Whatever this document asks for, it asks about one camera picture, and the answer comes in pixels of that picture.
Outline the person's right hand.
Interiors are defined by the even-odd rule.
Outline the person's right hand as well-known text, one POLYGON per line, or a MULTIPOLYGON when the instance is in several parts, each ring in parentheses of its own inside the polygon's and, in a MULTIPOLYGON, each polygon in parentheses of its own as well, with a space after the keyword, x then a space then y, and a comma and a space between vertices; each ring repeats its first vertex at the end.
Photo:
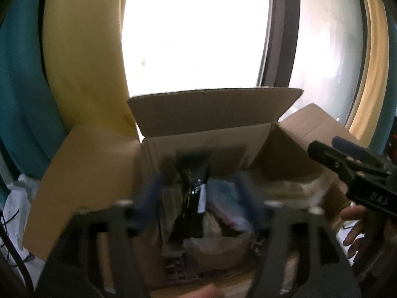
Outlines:
POLYGON ((362 205, 346 207, 340 212, 342 221, 355 221, 355 224, 342 242, 342 245, 347 248, 348 259, 354 258, 363 247, 364 239, 360 235, 364 235, 366 232, 368 212, 368 209, 362 205))

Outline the person's left hand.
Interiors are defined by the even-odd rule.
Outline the person's left hand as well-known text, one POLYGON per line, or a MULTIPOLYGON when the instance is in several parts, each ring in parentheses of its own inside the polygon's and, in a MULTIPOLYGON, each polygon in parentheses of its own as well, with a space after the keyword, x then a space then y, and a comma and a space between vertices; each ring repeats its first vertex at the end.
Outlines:
POLYGON ((214 286, 214 284, 205 285, 200 288, 169 288, 156 290, 151 293, 151 297, 159 298, 223 298, 225 293, 214 286))

